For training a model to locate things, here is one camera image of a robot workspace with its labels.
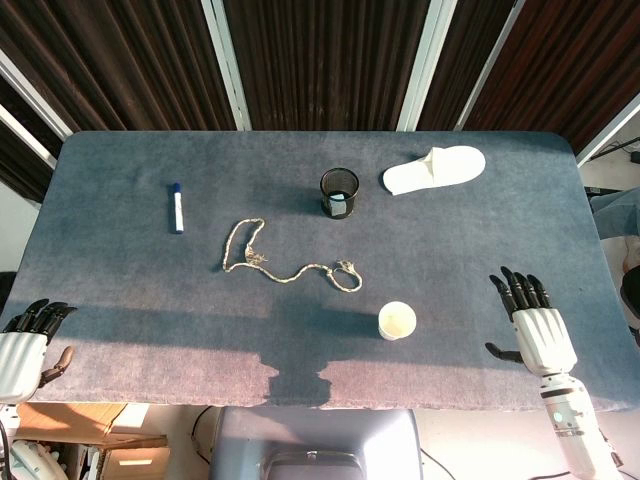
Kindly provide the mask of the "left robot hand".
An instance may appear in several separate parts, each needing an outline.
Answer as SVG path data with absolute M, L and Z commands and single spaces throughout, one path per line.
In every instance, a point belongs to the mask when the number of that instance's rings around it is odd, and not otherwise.
M 13 317 L 1 332 L 1 404 L 27 402 L 35 392 L 62 376 L 73 359 L 67 346 L 53 367 L 44 370 L 48 346 L 76 307 L 39 299 Z

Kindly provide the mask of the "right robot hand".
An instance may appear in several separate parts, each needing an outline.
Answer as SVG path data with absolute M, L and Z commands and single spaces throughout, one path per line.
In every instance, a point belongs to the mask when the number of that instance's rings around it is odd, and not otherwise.
M 524 275 L 502 266 L 500 277 L 491 274 L 518 343 L 508 351 L 487 342 L 495 358 L 521 364 L 538 377 L 569 374 L 577 363 L 566 324 L 550 296 L 534 275 Z

